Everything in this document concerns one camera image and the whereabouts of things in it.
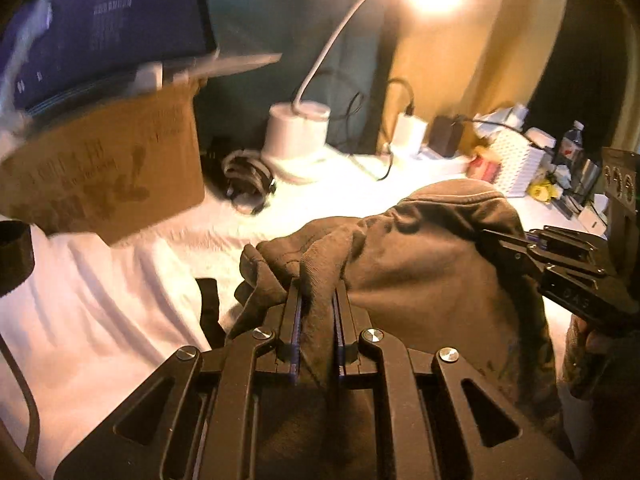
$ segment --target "curtain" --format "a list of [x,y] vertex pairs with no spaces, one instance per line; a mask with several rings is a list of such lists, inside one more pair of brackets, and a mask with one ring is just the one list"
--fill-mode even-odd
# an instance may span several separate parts
[[[567,0],[466,0],[456,12],[434,17],[406,9],[391,76],[416,92],[416,114],[486,113],[531,98],[558,34]],[[386,128],[406,106],[402,89],[390,88]],[[379,146],[384,142],[379,138]],[[465,132],[461,149],[475,145]]]
[[640,0],[616,0],[623,9],[626,24],[627,81],[613,148],[640,152]]

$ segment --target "black gripper frame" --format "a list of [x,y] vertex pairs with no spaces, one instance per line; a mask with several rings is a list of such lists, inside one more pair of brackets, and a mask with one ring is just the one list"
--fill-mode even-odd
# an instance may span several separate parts
[[[339,384],[374,393],[379,479],[580,479],[456,351],[405,348],[350,305],[343,282],[333,308]],[[224,349],[179,349],[63,460],[54,480],[255,479],[260,391],[293,387],[302,311],[294,281],[259,329]]]
[[607,241],[546,226],[524,237],[485,230],[479,248],[503,270],[528,275],[546,296],[612,337],[640,330],[640,305],[617,275]]

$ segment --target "brown fabric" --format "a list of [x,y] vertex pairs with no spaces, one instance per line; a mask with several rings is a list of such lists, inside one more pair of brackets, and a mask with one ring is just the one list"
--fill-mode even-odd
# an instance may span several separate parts
[[309,310],[303,318],[301,370],[293,391],[263,402],[259,477],[373,478],[371,399],[336,396],[331,298],[339,279],[373,325],[405,345],[445,346],[468,361],[549,435],[562,439],[554,356],[542,298],[532,283],[503,280],[476,249],[478,233],[521,234],[516,211],[486,183],[442,182],[365,219],[327,218],[300,231],[247,246],[244,311],[236,336],[260,325],[300,277]]

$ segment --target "white bed sheet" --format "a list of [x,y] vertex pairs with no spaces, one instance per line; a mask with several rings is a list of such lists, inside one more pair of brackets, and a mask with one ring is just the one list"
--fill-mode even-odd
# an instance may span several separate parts
[[[232,325],[239,305],[234,298],[236,287],[242,282],[239,260],[246,244],[287,236],[308,222],[329,216],[364,217],[378,214],[394,206],[423,186],[445,177],[426,169],[409,171],[394,166],[389,178],[376,182],[344,156],[332,156],[328,176],[322,182],[297,186],[278,183],[271,205],[258,216],[237,212],[232,205],[207,189],[204,202],[191,210],[150,227],[123,240],[121,245],[139,244],[163,238],[197,278],[215,278],[220,296],[220,322],[225,330]],[[386,161],[360,156],[373,174],[382,175]],[[461,178],[461,174],[446,178]],[[577,219],[567,220],[553,206],[531,197],[510,199],[520,215],[525,230],[554,225],[584,231]],[[564,357],[566,331],[571,314],[545,298],[556,369]]]

